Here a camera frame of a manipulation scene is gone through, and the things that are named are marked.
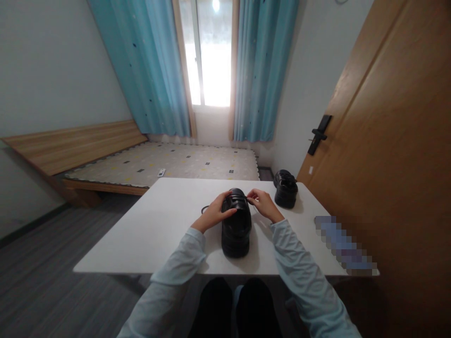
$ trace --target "black pants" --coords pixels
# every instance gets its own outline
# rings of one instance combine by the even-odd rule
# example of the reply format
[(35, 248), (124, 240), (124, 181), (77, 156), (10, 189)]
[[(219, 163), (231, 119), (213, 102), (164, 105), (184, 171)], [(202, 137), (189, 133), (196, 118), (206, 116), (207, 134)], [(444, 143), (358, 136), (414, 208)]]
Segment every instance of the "black pants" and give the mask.
[[(233, 292), (225, 279), (211, 280), (202, 291), (189, 337), (230, 338), (232, 307)], [(261, 279), (251, 278), (241, 290), (236, 324), (240, 338), (282, 337), (271, 292)]]

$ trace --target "bed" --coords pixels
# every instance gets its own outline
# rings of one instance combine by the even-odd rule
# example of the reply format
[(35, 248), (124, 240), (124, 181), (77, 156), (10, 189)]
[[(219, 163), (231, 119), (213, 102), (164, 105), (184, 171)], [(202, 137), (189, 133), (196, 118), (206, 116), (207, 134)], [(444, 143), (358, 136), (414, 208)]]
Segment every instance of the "bed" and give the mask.
[(96, 191), (143, 195), (165, 177), (259, 180), (249, 149), (149, 142), (122, 121), (2, 139), (68, 202), (92, 207)]

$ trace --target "black shoe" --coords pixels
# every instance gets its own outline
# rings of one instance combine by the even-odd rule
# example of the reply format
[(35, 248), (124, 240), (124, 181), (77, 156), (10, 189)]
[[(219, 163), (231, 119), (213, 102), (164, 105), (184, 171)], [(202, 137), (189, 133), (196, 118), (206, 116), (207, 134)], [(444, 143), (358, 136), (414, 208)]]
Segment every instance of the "black shoe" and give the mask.
[(279, 170), (274, 176), (274, 186), (277, 188), (274, 201), (280, 207), (292, 209), (296, 203), (296, 179), (288, 170)]
[(236, 208), (237, 212), (222, 221), (222, 251), (231, 258), (244, 257), (249, 252), (249, 234), (252, 227), (248, 199), (238, 188), (230, 189), (222, 204), (222, 212)]

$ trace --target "windowsill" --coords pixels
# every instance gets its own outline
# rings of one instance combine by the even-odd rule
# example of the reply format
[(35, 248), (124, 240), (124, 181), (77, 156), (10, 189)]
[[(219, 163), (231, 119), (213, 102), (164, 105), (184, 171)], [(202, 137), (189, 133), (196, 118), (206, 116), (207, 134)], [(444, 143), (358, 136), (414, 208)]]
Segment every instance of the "windowsill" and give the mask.
[(201, 106), (201, 105), (193, 105), (194, 113), (229, 113), (230, 107), (216, 107), (216, 106)]

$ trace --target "wall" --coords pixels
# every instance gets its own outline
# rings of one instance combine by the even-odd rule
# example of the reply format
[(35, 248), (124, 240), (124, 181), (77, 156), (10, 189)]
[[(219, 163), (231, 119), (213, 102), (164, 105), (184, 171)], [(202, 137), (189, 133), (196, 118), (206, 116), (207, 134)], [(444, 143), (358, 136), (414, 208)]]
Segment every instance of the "wall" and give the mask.
[[(131, 119), (86, 0), (0, 2), (0, 137)], [(0, 238), (64, 201), (0, 144)]]
[(373, 0), (301, 0), (279, 105), (272, 170), (297, 175)]
[(229, 108), (205, 107), (196, 111), (197, 139), (169, 137), (167, 135), (148, 135), (152, 141), (199, 144), (204, 146), (227, 146), (252, 149), (257, 156), (257, 163), (270, 167), (273, 157), (273, 142), (235, 142), (229, 141)]

